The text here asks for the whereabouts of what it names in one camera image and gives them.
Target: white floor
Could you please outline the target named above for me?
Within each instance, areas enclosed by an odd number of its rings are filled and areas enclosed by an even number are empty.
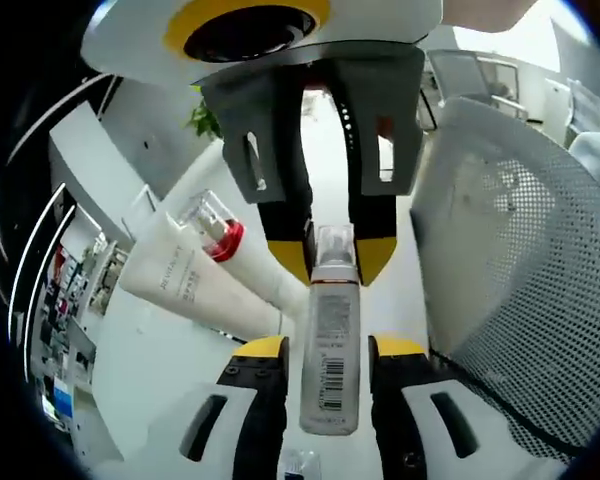
[[[314,191],[316,225],[348,223],[344,140],[337,114],[319,100],[316,121],[303,118],[303,147]],[[262,236],[257,210],[244,203],[221,161],[220,144],[196,160],[160,211],[172,211],[203,188],[212,188],[247,228]],[[381,478],[380,458],[371,426],[367,335],[393,332],[427,345],[425,307],[413,230],[410,199],[398,199],[398,248],[374,284],[362,291],[361,388],[358,430],[348,437],[308,435],[298,426],[301,348],[292,354],[287,398],[288,424],[283,448],[312,450],[320,455],[322,476]],[[152,306],[118,288],[114,292],[98,340],[93,394],[107,428],[123,457],[146,439],[149,423],[195,382],[215,382],[235,343],[191,320]]]

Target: small bottle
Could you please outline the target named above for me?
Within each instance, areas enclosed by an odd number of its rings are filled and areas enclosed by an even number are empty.
[[[360,283],[353,228],[320,227],[311,275],[300,427],[316,435],[358,428]]]
[[[201,235],[203,249],[218,265],[285,316],[306,311],[308,289],[271,255],[211,191],[196,195],[181,216]]]

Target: black slot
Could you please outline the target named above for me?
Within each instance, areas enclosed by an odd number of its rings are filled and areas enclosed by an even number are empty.
[[[431,395],[431,400],[447,427],[456,455],[465,458],[474,453],[478,449],[478,442],[453,399],[447,393],[436,393]]]
[[[193,419],[189,431],[182,441],[180,453],[189,460],[199,462],[202,459],[211,430],[216,424],[220,412],[227,403],[227,397],[210,396]]]

